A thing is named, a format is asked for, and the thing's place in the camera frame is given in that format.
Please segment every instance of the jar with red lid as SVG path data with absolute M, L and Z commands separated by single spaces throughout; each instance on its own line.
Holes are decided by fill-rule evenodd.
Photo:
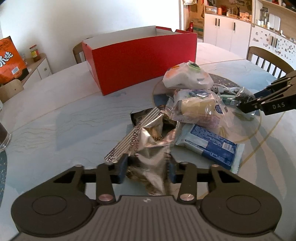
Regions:
M 41 59 L 41 57 L 39 55 L 39 52 L 38 52 L 37 45 L 32 46 L 30 48 L 30 51 L 31 51 L 31 55 L 32 55 L 32 58 L 33 58 L 34 62 L 37 62 L 38 60 Z

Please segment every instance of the yellow label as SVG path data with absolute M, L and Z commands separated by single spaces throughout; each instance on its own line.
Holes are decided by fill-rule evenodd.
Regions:
M 32 58 L 35 58 L 35 57 L 37 57 L 37 52 L 36 52 L 36 50 L 35 50 L 35 51 L 33 51 L 33 52 L 31 52 L 31 54 L 32 54 Z

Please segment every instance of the metal pin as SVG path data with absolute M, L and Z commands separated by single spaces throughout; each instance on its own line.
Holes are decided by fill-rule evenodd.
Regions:
M 102 202 L 109 202 L 113 199 L 113 196 L 111 194 L 102 194 L 99 196 L 99 200 Z
M 185 193 L 185 194 L 180 195 L 180 199 L 182 201 L 188 202 L 188 201 L 192 201 L 194 199 L 194 196 L 192 194 Z

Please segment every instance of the ribbed gray panel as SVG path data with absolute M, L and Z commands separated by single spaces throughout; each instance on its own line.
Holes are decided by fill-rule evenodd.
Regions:
M 181 205 L 171 196 L 123 196 L 100 207 L 80 230 L 56 238 L 21 233 L 15 241 L 279 241 L 273 233 L 243 238 L 222 233 L 200 216 L 194 206 Z

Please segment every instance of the barcode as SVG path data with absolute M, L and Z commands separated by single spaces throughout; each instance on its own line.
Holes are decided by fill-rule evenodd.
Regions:
M 223 142 L 222 148 L 233 153 L 232 145 Z
M 15 74 L 16 72 L 18 72 L 19 71 L 19 69 L 18 69 L 18 67 L 16 66 L 11 72 L 12 72 L 12 74 Z

